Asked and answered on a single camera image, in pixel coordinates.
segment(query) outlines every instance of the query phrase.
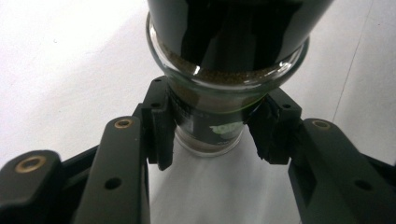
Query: brass insert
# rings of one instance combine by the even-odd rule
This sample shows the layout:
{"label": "brass insert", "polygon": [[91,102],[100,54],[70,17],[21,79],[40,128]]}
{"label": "brass insert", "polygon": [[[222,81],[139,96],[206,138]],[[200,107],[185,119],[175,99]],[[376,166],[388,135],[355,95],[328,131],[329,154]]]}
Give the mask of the brass insert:
{"label": "brass insert", "polygon": [[46,163],[46,158],[43,156],[31,156],[20,161],[15,167],[15,172],[20,174],[30,173],[37,170]]}
{"label": "brass insert", "polygon": [[131,126],[134,123],[131,119],[120,119],[114,124],[114,126],[118,129],[125,129]]}
{"label": "brass insert", "polygon": [[315,126],[317,126],[318,128],[320,128],[321,130],[329,130],[330,129],[330,124],[328,123],[328,122],[325,122],[325,121],[323,121],[323,120],[318,120],[318,119],[316,119],[316,120],[314,120],[314,121],[312,121],[312,123],[315,125]]}

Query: glass jar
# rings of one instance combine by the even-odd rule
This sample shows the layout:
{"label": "glass jar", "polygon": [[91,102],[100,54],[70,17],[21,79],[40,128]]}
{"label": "glass jar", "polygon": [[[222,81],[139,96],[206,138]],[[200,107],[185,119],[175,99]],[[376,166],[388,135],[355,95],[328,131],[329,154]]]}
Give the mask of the glass jar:
{"label": "glass jar", "polygon": [[[309,32],[331,1],[319,2],[148,0],[148,44],[168,77],[184,148],[218,156],[236,146],[265,94],[303,61]],[[301,15],[306,3],[317,13]]]}

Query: white background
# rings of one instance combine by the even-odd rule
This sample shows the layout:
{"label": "white background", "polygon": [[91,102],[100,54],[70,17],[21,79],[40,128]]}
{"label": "white background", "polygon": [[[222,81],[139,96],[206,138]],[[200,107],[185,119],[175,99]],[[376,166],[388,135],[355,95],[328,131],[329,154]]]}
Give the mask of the white background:
{"label": "white background", "polygon": [[[33,149],[66,160],[97,145],[108,121],[132,114],[163,74],[146,41],[148,11],[143,0],[0,2],[0,166]],[[283,86],[304,119],[334,122],[361,152],[390,164],[395,11],[394,0],[336,0]],[[248,130],[213,159],[176,143],[171,168],[149,167],[151,222],[297,224],[287,169],[261,161]]]}

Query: mounting hole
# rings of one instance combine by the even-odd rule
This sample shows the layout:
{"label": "mounting hole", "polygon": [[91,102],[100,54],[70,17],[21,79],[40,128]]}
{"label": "mounting hole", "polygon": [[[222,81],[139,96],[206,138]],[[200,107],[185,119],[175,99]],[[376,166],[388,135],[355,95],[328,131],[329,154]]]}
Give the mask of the mounting hole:
{"label": "mounting hole", "polygon": [[120,119],[114,124],[114,126],[118,129],[124,129],[131,126],[134,122],[131,119]]}
{"label": "mounting hole", "polygon": [[121,179],[114,177],[110,178],[106,181],[105,183],[105,188],[106,189],[116,189],[121,185]]}
{"label": "mounting hole", "polygon": [[20,161],[15,167],[15,171],[20,174],[32,172],[46,163],[46,158],[43,156],[31,156]]}
{"label": "mounting hole", "polygon": [[151,104],[151,106],[152,106],[152,107],[154,107],[154,108],[158,108],[158,107],[160,107],[160,106],[161,106],[161,104],[154,103],[154,104]]}
{"label": "mounting hole", "polygon": [[361,179],[357,179],[354,181],[356,187],[366,190],[366,191],[370,191],[373,190],[373,186],[368,183],[367,181],[361,180]]}
{"label": "mounting hole", "polygon": [[322,120],[314,120],[312,123],[317,126],[318,128],[322,130],[329,130],[330,129],[330,124],[328,122],[322,121]]}

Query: dark glass bottle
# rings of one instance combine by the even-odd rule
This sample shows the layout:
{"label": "dark glass bottle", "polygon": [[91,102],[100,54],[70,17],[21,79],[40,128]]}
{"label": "dark glass bottle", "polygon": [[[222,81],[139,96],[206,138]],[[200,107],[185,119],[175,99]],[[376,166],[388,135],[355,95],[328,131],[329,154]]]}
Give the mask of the dark glass bottle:
{"label": "dark glass bottle", "polygon": [[262,97],[298,68],[331,0],[148,0],[148,43],[168,76],[177,139],[233,148]]}

